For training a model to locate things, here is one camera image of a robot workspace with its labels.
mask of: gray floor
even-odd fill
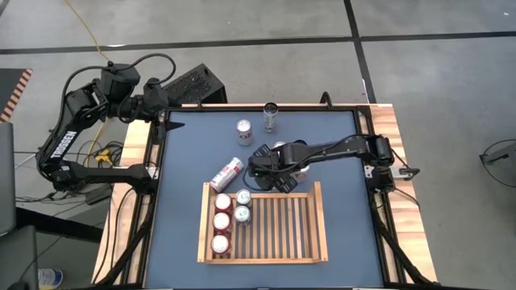
[[[340,0],[100,0],[71,1],[100,44],[154,44],[224,39],[349,36]],[[361,35],[408,35],[516,30],[510,0],[352,0]],[[0,17],[0,48],[89,46],[92,42],[61,0],[10,0]],[[489,179],[478,155],[513,138],[516,117],[516,38],[364,43],[379,102],[393,103],[439,280],[446,285],[509,289],[516,284],[516,190]],[[108,52],[132,62],[150,51]],[[230,102],[315,102],[323,90],[334,102],[365,102],[352,43],[285,44],[235,48],[169,49],[177,75],[205,63],[226,85]],[[0,56],[3,68],[33,68],[14,117],[15,148],[34,151],[56,123],[60,91],[74,70],[103,64],[97,53]],[[150,60],[143,79],[168,73]],[[85,73],[72,87],[96,77]],[[81,135],[73,151],[92,139]],[[123,141],[125,126],[110,122],[101,143]],[[17,155],[19,162],[27,155]],[[17,170],[20,196],[42,197],[52,186],[33,163]],[[500,178],[514,180],[497,171]],[[66,205],[25,205],[47,214]],[[84,206],[62,217],[95,224],[105,205]],[[54,238],[43,237],[44,243]],[[60,267],[65,286],[87,285],[96,245],[62,239],[42,257]],[[63,255],[73,251],[74,259]]]

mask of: wooden tray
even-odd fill
[[[328,260],[321,184],[309,193],[252,193],[252,221],[237,226],[231,217],[231,252],[211,250],[216,192],[202,189],[198,262],[212,264],[320,263]],[[234,208],[235,194],[229,193]]]

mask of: wooden table frame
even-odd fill
[[[263,105],[264,104],[205,104],[202,105],[202,108],[198,105],[183,105],[183,108],[176,110],[256,111],[261,110]],[[334,104],[333,106],[327,106],[326,104],[278,104],[278,106],[280,107],[280,111],[352,111],[358,132],[384,135],[389,138],[392,148],[405,159],[405,151],[403,149],[400,132],[397,128],[396,116],[393,106],[390,104]],[[149,160],[157,164],[157,167],[160,166],[162,157],[160,149],[163,146],[149,146],[149,130],[149,123],[135,121],[129,125],[122,159],[120,161],[121,166],[141,164],[149,162]],[[394,165],[402,166],[402,163],[400,160],[396,160]],[[397,188],[415,198],[411,181],[396,180],[395,185]],[[118,260],[127,246],[128,239],[136,232],[148,210],[149,197],[137,197],[134,193],[126,198],[123,205],[120,205],[124,193],[129,188],[130,186],[128,184],[116,184],[114,187],[110,203],[110,214],[107,218],[110,219],[110,224],[114,225],[117,210],[121,207],[116,244],[113,245],[114,226],[111,226],[109,242],[107,243],[106,249],[108,231],[107,228],[105,228],[94,269],[94,275],[100,271],[97,281],[101,280],[106,275],[111,263]],[[435,270],[428,249],[427,237],[418,207],[412,201],[395,192],[390,193],[388,196],[379,196],[373,193],[368,194],[370,199],[374,199],[378,205],[385,204],[378,210],[381,219],[387,225],[389,232],[397,239],[399,246],[410,258],[412,263],[426,278],[436,281]],[[148,234],[144,240],[140,242],[131,261],[117,279],[118,283],[144,283],[144,268],[147,265],[151,235],[152,234]],[[384,282],[410,282],[410,278],[401,269],[399,261],[394,258],[393,252],[390,250],[385,240],[379,235],[377,235],[377,248]],[[111,261],[111,255],[114,256],[114,261]]]

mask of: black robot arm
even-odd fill
[[[144,85],[144,94],[132,97],[140,79],[135,65],[145,58],[158,55],[169,59],[174,70],[162,81],[149,79]],[[66,93],[72,78],[88,69],[100,69],[101,78]],[[150,193],[154,190],[152,178],[143,164],[129,168],[85,168],[76,162],[64,160],[64,156],[83,130],[99,120],[105,122],[106,118],[118,117],[122,122],[136,119],[152,122],[156,128],[153,139],[158,142],[167,130],[183,126],[180,123],[160,121],[160,114],[167,107],[180,106],[169,100],[160,85],[170,79],[175,70],[176,66],[169,56],[153,54],[137,60],[134,64],[109,62],[106,67],[87,67],[75,72],[64,86],[58,123],[36,154],[40,174],[60,191],[74,190],[83,184],[106,182],[128,183],[137,193]]]
[[[381,135],[351,135],[337,142],[312,146],[301,140],[273,149],[264,144],[249,157],[248,172],[263,190],[276,188],[290,193],[298,185],[291,176],[293,172],[312,163],[347,157],[357,157],[381,172],[389,172],[389,166],[394,163],[389,139]]]

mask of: black box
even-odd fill
[[[178,77],[163,87],[174,101],[181,104],[227,104],[224,84],[204,65]]]

